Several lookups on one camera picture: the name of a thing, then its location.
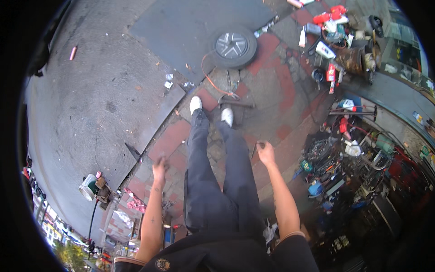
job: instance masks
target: man's right arm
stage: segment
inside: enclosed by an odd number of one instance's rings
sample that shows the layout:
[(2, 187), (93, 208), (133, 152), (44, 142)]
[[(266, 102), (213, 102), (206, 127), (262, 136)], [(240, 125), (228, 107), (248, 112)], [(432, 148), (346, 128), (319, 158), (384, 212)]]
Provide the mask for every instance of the man's right arm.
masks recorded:
[(261, 162), (266, 166), (272, 184), (275, 215), (278, 221), (279, 236), (283, 240), (292, 234), (301, 233), (298, 208), (281, 176), (281, 172), (275, 162), (275, 154), (269, 142), (257, 143), (258, 155)]

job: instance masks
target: shirt logo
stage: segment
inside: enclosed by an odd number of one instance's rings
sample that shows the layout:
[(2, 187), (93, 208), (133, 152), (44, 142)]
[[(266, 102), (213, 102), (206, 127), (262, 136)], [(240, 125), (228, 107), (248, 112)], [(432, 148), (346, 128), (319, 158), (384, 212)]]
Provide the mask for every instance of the shirt logo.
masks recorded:
[(166, 259), (158, 259), (156, 261), (156, 267), (161, 271), (166, 271), (170, 268), (170, 264)]

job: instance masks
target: hand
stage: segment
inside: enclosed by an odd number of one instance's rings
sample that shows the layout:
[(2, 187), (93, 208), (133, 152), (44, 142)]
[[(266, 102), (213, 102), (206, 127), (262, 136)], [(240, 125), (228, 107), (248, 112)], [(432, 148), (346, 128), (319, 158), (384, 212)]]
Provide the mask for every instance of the hand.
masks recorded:
[(273, 151), (273, 146), (268, 141), (258, 141), (257, 144), (258, 156), (260, 161), (269, 167), (275, 164), (275, 152)]
[(169, 164), (166, 161), (165, 157), (160, 157), (157, 159), (157, 162), (153, 164), (153, 175), (154, 182), (158, 182), (159, 184), (165, 184), (165, 173), (169, 168)]

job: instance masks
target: tree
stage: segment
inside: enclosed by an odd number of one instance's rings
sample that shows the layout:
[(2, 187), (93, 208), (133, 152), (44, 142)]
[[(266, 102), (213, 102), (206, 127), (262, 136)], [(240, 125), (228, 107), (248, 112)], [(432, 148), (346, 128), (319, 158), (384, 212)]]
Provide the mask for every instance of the tree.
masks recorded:
[(85, 272), (86, 269), (84, 258), (87, 258), (80, 246), (73, 243), (63, 245), (60, 241), (54, 240), (54, 254), (59, 261), (64, 265), (67, 271), (71, 272)]

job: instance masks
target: sidewalk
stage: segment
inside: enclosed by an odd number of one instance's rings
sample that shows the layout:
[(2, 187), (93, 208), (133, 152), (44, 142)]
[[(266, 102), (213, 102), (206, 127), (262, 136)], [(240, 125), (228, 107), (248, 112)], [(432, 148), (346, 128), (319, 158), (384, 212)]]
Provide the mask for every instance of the sidewalk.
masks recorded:
[[(313, 15), (328, 8), (325, 1), (315, 2), (306, 9), (296, 10), (258, 38), (258, 53), (253, 63), (240, 71), (241, 83), (236, 94), (242, 101), (255, 102), (256, 108), (242, 109), (233, 107), (234, 128), (243, 132), (250, 152), (257, 140), (267, 140), (275, 147), (275, 157), (298, 206), (303, 213), (311, 206), (307, 195), (308, 186), (296, 178), (292, 180), (295, 170), (299, 168), (298, 159), (304, 148), (306, 135), (318, 130), (334, 96), (319, 92), (311, 79), (312, 66), (309, 60), (298, 51), (299, 32), (297, 26), (305, 25)], [(209, 75), (211, 80), (224, 91), (229, 91), (226, 71), (215, 69)], [(232, 81), (238, 80), (236, 71), (230, 71)], [(184, 172), (186, 169), (186, 144), (190, 130), (190, 100), (198, 95), (203, 108), (210, 112), (210, 121), (220, 118), (217, 100), (222, 95), (207, 80), (191, 91), (178, 106), (179, 115), (172, 113), (166, 125), (160, 129), (155, 141), (146, 151), (143, 163), (130, 179), (128, 188), (136, 196), (148, 201), (153, 182), (151, 165), (159, 156), (169, 158), (170, 169), (166, 176), (164, 201), (174, 204), (167, 210), (173, 217), (173, 225), (183, 224)], [(207, 154), (219, 185), (223, 186), (225, 178), (225, 148), (214, 124), (210, 126)], [(257, 185), (258, 196), (264, 215), (273, 214), (272, 188), (269, 176), (258, 155), (252, 158), (252, 168)], [(124, 194), (118, 209), (130, 217), (140, 217), (140, 213), (127, 208), (130, 197)], [(107, 233), (116, 237), (127, 238), (125, 224), (117, 224), (117, 215), (110, 220)]]

